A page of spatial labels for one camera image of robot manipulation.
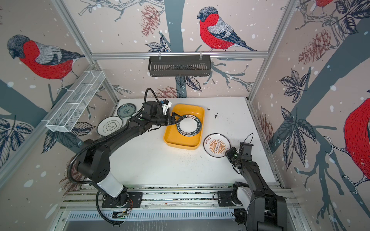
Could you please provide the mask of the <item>dark rim plate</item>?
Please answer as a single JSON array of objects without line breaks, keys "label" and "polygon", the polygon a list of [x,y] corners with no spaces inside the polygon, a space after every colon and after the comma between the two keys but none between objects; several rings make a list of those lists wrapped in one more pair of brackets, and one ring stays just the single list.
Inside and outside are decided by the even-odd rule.
[{"label": "dark rim plate", "polygon": [[202,124],[194,115],[184,115],[183,119],[176,124],[177,131],[187,137],[193,137],[200,133]]}]

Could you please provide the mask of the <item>orange sunburst plate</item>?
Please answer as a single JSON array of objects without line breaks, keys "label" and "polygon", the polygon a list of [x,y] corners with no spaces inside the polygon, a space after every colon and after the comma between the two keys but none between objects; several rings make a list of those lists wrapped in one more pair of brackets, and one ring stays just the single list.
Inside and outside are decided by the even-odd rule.
[{"label": "orange sunburst plate", "polygon": [[230,141],[227,137],[219,133],[208,135],[203,141],[205,152],[211,157],[222,158],[231,148]]}]

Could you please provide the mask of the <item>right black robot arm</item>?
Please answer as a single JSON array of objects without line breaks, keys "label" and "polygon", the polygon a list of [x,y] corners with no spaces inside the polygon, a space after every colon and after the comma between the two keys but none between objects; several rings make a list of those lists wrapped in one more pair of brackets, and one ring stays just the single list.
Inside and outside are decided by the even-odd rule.
[{"label": "right black robot arm", "polygon": [[248,231],[286,231],[288,230],[288,211],[284,197],[277,195],[266,183],[258,164],[252,161],[253,145],[241,142],[225,152],[232,166],[246,180],[236,182],[233,198],[235,204],[245,206],[244,225]]}]

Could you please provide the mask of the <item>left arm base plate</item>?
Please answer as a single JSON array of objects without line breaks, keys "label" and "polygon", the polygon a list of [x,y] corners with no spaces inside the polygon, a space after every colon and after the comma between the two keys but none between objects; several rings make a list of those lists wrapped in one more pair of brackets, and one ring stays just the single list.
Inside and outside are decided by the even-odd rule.
[{"label": "left arm base plate", "polygon": [[142,197],[143,193],[141,192],[121,193],[116,198],[109,194],[104,194],[102,208],[139,208]]}]

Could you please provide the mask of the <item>yellow plastic bin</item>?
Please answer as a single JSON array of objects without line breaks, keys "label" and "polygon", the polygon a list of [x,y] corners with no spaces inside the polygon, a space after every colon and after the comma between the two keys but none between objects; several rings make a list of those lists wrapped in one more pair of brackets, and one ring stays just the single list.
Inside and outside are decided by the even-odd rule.
[{"label": "yellow plastic bin", "polygon": [[201,121],[202,128],[199,134],[193,137],[187,137],[181,135],[176,128],[176,125],[171,125],[166,128],[164,134],[164,141],[170,147],[187,149],[187,150],[195,150],[199,147],[202,138],[203,132],[203,125],[204,125],[204,118],[205,118],[205,110],[200,106],[195,105],[185,105],[185,104],[177,104],[174,106],[172,112],[177,113],[178,115],[194,115],[198,117]]}]

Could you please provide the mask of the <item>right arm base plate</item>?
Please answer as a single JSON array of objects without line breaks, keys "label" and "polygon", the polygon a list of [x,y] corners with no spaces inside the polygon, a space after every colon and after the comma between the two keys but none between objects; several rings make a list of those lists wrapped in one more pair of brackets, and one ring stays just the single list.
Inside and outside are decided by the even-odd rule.
[{"label": "right arm base plate", "polygon": [[217,201],[220,207],[240,207],[242,203],[238,200],[237,194],[232,191],[218,191]]}]

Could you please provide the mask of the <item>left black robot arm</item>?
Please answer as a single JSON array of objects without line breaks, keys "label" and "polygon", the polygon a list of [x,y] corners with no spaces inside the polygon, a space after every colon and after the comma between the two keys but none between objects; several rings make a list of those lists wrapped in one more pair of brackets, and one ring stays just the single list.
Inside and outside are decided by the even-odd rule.
[{"label": "left black robot arm", "polygon": [[160,128],[182,121],[183,116],[169,112],[170,106],[168,100],[144,102],[124,127],[96,141],[87,140],[67,167],[68,180],[76,185],[90,184],[110,196],[119,207],[124,206],[129,199],[127,188],[111,172],[110,156],[154,125]]}]

